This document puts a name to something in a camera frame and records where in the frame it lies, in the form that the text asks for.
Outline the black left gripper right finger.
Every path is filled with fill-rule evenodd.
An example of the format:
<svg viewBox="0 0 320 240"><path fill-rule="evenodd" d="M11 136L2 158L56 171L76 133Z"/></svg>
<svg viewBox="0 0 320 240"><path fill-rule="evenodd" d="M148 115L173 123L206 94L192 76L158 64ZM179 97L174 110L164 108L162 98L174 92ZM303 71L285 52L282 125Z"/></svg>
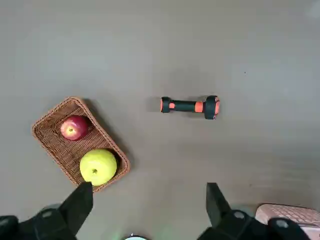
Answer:
<svg viewBox="0 0 320 240"><path fill-rule="evenodd" d="M308 240L294 221L275 217L263 224L239 209L232 209L217 183L206 184L206 212L211 226L199 240Z"/></svg>

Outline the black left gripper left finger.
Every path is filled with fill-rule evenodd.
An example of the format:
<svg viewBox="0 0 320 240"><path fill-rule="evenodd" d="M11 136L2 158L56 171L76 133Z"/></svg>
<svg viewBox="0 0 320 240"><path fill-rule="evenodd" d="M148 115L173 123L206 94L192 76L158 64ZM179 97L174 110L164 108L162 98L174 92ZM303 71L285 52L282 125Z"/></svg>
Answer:
<svg viewBox="0 0 320 240"><path fill-rule="evenodd" d="M93 187L82 182L57 208L47 207L20 222L14 215L0 217L2 240L75 240L93 209Z"/></svg>

